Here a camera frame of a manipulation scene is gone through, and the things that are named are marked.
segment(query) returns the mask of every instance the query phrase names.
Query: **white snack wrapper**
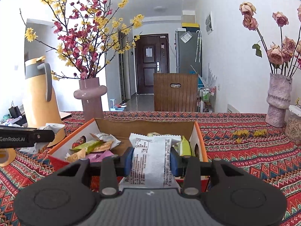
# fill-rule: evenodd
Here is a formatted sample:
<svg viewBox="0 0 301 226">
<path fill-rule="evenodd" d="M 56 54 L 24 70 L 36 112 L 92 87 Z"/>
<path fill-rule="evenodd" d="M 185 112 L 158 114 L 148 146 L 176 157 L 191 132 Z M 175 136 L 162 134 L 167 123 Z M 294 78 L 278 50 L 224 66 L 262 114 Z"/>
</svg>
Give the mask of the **white snack wrapper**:
<svg viewBox="0 0 301 226">
<path fill-rule="evenodd" d="M 100 140 L 103 140 L 104 142 L 113 141 L 110 150 L 115 148 L 117 145 L 119 145 L 121 143 L 121 141 L 119 141 L 117 138 L 115 138 L 112 134 L 93 133 L 93 135 L 95 135 Z"/>
<path fill-rule="evenodd" d="M 180 188 L 170 170 L 170 148 L 173 139 L 168 137 L 131 133 L 130 142 L 135 148 L 129 176 L 119 183 L 124 188 Z"/>
<path fill-rule="evenodd" d="M 39 130 L 52 130 L 55 134 L 58 133 L 59 130 L 64 128 L 64 124 L 57 124 L 57 123 L 46 123 L 45 126 L 39 127 Z M 42 151 L 45 146 L 47 146 L 49 143 L 35 143 L 33 147 L 25 147 L 21 148 L 20 151 L 27 152 L 30 154 L 38 154 L 39 151 Z"/>
</svg>

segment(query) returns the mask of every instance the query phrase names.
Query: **green leaf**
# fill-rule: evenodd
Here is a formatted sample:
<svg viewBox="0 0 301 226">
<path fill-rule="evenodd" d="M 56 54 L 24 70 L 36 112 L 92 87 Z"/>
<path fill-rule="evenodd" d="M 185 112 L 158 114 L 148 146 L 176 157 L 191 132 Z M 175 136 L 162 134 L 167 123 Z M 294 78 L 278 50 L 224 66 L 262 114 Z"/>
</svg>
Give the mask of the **green leaf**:
<svg viewBox="0 0 301 226">
<path fill-rule="evenodd" d="M 259 46 L 257 43 L 255 43 L 255 44 L 252 46 L 252 48 L 253 48 L 253 49 L 258 49 L 258 50 L 259 50 L 259 49 L 260 49 L 260 46 Z"/>
<path fill-rule="evenodd" d="M 260 49 L 256 49 L 255 55 L 262 58 L 261 50 Z"/>
</svg>

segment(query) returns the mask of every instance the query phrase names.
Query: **thermos handle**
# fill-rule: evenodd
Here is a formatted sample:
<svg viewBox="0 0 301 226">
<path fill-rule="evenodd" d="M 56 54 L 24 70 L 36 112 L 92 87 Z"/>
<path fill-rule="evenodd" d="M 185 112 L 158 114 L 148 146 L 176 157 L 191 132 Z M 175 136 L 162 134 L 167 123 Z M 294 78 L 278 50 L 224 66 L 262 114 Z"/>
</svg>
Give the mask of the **thermos handle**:
<svg viewBox="0 0 301 226">
<path fill-rule="evenodd" d="M 52 95 L 52 77 L 51 77 L 51 69 L 48 63 L 42 63 L 38 65 L 38 69 L 45 69 L 46 73 L 46 101 L 50 102 Z"/>
</svg>

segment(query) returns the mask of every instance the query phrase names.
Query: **wooden chair back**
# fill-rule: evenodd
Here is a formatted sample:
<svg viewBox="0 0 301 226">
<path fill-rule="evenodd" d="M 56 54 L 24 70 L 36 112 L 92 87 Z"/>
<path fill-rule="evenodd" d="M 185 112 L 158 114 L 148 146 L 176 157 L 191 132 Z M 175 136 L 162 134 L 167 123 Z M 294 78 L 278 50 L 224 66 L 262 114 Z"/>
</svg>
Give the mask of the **wooden chair back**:
<svg viewBox="0 0 301 226">
<path fill-rule="evenodd" d="M 195 112 L 198 75 L 154 73 L 155 111 Z"/>
</svg>

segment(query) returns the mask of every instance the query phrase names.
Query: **purple textured vase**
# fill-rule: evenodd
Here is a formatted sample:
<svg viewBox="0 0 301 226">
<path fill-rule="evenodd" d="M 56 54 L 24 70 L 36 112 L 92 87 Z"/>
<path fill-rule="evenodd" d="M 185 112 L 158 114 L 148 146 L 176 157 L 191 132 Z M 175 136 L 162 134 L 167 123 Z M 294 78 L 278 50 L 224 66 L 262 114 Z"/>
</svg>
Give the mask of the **purple textured vase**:
<svg viewBox="0 0 301 226">
<path fill-rule="evenodd" d="M 99 85 L 98 77 L 79 80 L 79 89 L 74 92 L 74 97 L 82 100 L 85 122 L 92 118 L 103 118 L 101 96 L 107 90 L 106 86 Z"/>
<path fill-rule="evenodd" d="M 270 73 L 270 88 L 266 98 L 269 107 L 265 121 L 271 126 L 279 128 L 284 126 L 285 113 L 290 106 L 291 91 L 291 78 Z"/>
</svg>

